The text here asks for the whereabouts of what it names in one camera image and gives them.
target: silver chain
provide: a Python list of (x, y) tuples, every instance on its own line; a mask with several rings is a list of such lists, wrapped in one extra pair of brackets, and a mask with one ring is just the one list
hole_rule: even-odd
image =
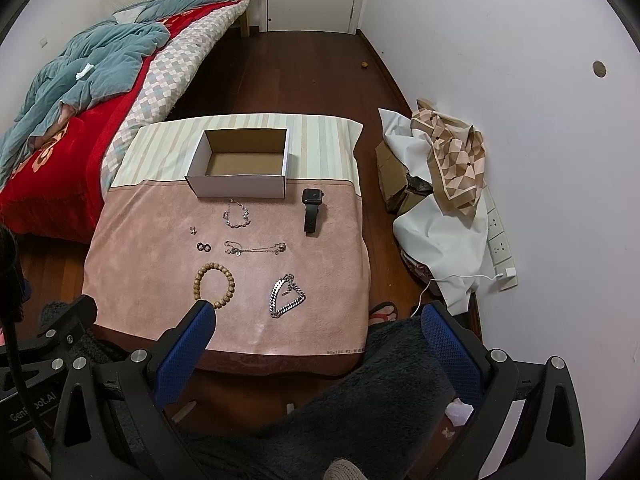
[[(296, 308), (300, 303), (306, 300), (306, 294), (302, 292), (300, 287), (296, 285), (296, 282), (294, 282), (293, 279), (293, 274), (285, 274), (275, 283), (275, 285), (273, 285), (273, 290), (271, 291), (271, 295), (269, 297), (269, 312), (271, 313), (271, 317), (278, 319), (280, 316), (282, 316), (282, 314), (288, 312), (292, 308)], [(298, 294), (298, 297), (291, 303), (287, 303), (280, 310), (276, 310), (278, 294), (285, 283), (287, 284), (287, 291), (283, 293), (283, 296), (286, 296), (292, 290), (294, 290)]]
[(273, 253), (280, 254), (287, 250), (287, 245), (284, 242), (278, 242), (277, 244), (273, 244), (271, 247), (260, 247), (256, 249), (243, 249), (242, 245), (238, 242), (230, 242), (227, 240), (225, 242), (225, 247), (228, 249), (225, 251), (226, 254), (235, 254), (236, 256), (240, 256), (242, 253)]
[[(244, 224), (232, 224), (229, 221), (229, 211), (231, 210), (232, 204), (239, 205), (242, 208), (242, 219), (244, 219)], [(239, 227), (247, 227), (251, 223), (251, 220), (249, 220), (249, 210), (245, 208), (244, 205), (242, 205), (239, 202), (236, 202), (232, 198), (229, 199), (229, 206), (227, 207), (226, 211), (222, 213), (222, 218), (225, 219), (226, 225), (228, 225), (232, 229), (238, 229)]]

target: blue gripper pad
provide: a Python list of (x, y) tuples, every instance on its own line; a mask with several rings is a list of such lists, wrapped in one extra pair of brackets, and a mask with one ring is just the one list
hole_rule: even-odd
[(159, 409), (178, 400), (215, 327), (213, 306), (206, 303), (158, 367), (154, 401)]
[(432, 304), (422, 310), (422, 334), (460, 400), (480, 406), (484, 398), (480, 369)]

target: open box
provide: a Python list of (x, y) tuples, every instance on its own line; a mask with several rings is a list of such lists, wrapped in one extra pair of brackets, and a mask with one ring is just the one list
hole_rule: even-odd
[(284, 198), (286, 128), (205, 130), (185, 179), (198, 197)]

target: beige knit fabric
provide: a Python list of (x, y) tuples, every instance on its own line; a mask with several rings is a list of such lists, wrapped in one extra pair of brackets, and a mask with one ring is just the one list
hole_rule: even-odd
[(348, 460), (337, 460), (329, 466), (322, 480), (367, 480), (362, 472)]

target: watch face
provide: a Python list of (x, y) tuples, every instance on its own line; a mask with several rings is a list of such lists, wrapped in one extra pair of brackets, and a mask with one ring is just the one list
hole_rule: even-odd
[(307, 188), (302, 192), (302, 202), (309, 204), (322, 203), (322, 191), (319, 189)]

